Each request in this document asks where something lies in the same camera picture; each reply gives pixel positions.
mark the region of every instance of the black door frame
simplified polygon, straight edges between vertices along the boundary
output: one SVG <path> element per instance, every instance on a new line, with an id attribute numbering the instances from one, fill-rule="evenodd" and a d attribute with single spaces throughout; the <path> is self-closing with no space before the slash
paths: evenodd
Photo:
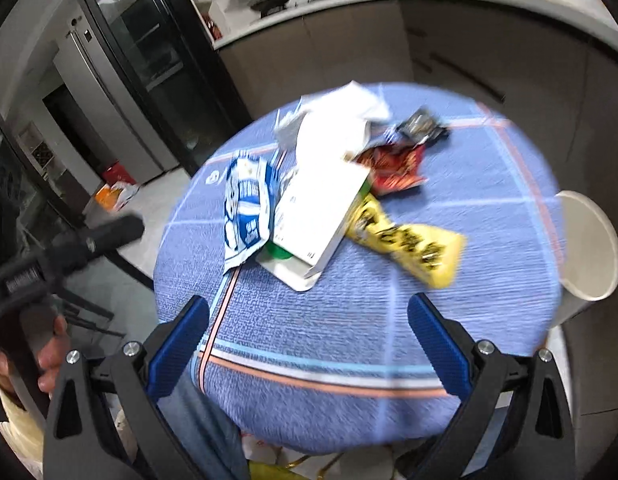
<path id="1" fill-rule="evenodd" d="M 16 137 L 12 134 L 11 130 L 7 128 L 6 124 L 4 124 L 1 114 L 0 137 L 2 137 L 3 142 L 6 142 L 7 145 L 10 147 L 13 155 L 15 155 L 18 162 L 20 163 L 20 167 L 22 168 L 23 173 L 28 178 L 29 182 L 33 184 L 36 190 L 44 197 L 46 203 L 51 206 L 51 208 L 58 214 L 58 216 L 67 225 L 69 225 L 69 227 L 75 230 L 86 228 L 87 225 L 84 223 L 84 216 L 81 214 L 76 214 L 71 209 L 69 209 L 69 207 L 63 202 L 63 200 L 56 195 L 55 191 L 51 188 L 51 186 L 49 186 L 49 183 L 38 173 L 38 170 L 36 170 L 36 168 L 31 164 L 31 161 L 28 160 L 25 152 L 22 150 L 22 148 L 20 148 Z M 135 267 L 127 259 L 122 257 L 120 253 L 114 251 L 106 254 L 105 257 L 112 264 L 122 270 L 122 272 L 128 274 L 137 282 L 153 290 L 153 280 L 145 273 L 143 273 L 140 269 Z"/>
<path id="2" fill-rule="evenodd" d="M 183 63 L 196 75 L 201 94 L 208 96 L 219 114 L 237 133 L 251 123 L 252 117 L 240 98 L 220 56 L 211 46 L 204 25 L 189 0 L 152 0 L 160 17 L 178 47 Z M 200 168 L 192 154 L 180 141 L 140 81 L 134 68 L 111 31 L 96 0 L 78 0 L 93 33 L 105 55 L 124 83 L 140 110 L 187 173 L 193 176 Z"/>
<path id="3" fill-rule="evenodd" d="M 166 144 L 167 148 L 170 149 L 171 153 L 173 153 L 184 170 L 190 176 L 196 174 L 199 167 L 193 156 L 178 140 L 178 136 L 173 131 L 170 124 L 164 119 L 151 101 L 149 93 L 145 90 L 140 78 L 137 73 L 135 73 L 131 63 L 129 63 L 129 60 L 118 45 L 105 17 L 100 11 L 100 6 L 97 1 L 78 0 L 78 4 L 82 8 L 82 12 L 89 23 L 91 31 L 94 33 L 102 50 L 104 50 L 106 58 L 113 66 L 118 77 L 122 80 L 125 88 L 129 94 L 131 94 L 131 97 L 135 100 L 142 113 L 151 123 L 151 126 L 153 126 L 153 129 Z"/>

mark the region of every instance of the blue and white snack bag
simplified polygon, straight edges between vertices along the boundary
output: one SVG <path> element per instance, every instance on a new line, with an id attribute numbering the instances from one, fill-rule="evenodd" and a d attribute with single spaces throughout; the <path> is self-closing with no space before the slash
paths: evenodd
<path id="1" fill-rule="evenodd" d="M 264 246 L 273 230 L 278 172 L 264 159 L 238 152 L 224 195 L 224 272 Z"/>

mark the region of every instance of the kitchen shelf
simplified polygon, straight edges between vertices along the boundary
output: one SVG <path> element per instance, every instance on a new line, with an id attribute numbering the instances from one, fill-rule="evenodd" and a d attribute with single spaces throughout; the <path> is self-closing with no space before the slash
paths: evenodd
<path id="1" fill-rule="evenodd" d="M 164 83 L 167 79 L 169 79 L 169 77 L 171 77 L 172 75 L 177 74 L 178 72 L 180 72 L 180 70 L 182 70 L 182 67 L 184 65 L 182 64 L 182 62 L 178 63 L 177 65 L 172 66 L 171 68 L 169 68 L 166 72 L 163 72 L 161 75 L 159 75 L 156 79 L 154 79 L 153 81 L 151 81 L 147 86 L 146 86 L 146 90 L 147 92 L 150 92 L 151 90 L 153 90 L 154 88 L 156 88 L 157 85 Z"/>
<path id="2" fill-rule="evenodd" d="M 140 38 L 138 40 L 135 41 L 134 44 L 138 44 L 140 43 L 142 40 L 145 40 L 146 38 L 149 37 L 149 35 L 152 32 L 155 32 L 156 30 L 158 30 L 160 28 L 160 24 L 156 23 L 155 25 L 153 25 L 153 27 L 151 27 L 147 32 L 145 32 L 143 35 L 140 36 Z"/>

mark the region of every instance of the blue tablecloth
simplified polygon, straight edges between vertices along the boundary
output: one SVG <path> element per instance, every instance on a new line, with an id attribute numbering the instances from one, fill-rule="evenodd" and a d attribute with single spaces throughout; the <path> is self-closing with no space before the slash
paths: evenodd
<path id="1" fill-rule="evenodd" d="M 381 201 L 396 222 L 467 237 L 455 283 L 429 297 L 474 338 L 532 354 L 560 301 L 562 219 L 550 168 L 513 124 L 472 100 L 411 84 L 368 88 L 395 121 L 426 105 L 452 126 L 448 141 L 425 152 L 423 189 Z M 173 319 L 192 294 L 207 298 L 212 320 L 192 378 L 236 424 L 272 444 L 318 454 L 440 433 L 458 399 L 441 389 L 407 323 L 408 299 L 426 287 L 397 264 L 345 239 L 308 292 L 254 261 L 222 275 L 232 152 L 248 149 L 282 171 L 294 165 L 275 143 L 277 113 L 221 147 L 175 208 L 154 272 L 160 320 Z"/>

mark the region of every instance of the hand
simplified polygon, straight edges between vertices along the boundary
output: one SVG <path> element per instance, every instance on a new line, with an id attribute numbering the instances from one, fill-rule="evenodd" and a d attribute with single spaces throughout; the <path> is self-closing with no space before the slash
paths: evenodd
<path id="1" fill-rule="evenodd" d="M 55 379 L 60 371 L 71 342 L 67 335 L 67 322 L 63 316 L 54 320 L 54 337 L 38 352 L 36 356 L 38 364 L 44 370 L 44 374 L 38 379 L 38 386 L 46 394 L 50 394 L 55 388 Z M 9 379 L 9 363 L 7 356 L 0 352 L 0 387 L 9 393 L 15 393 Z"/>

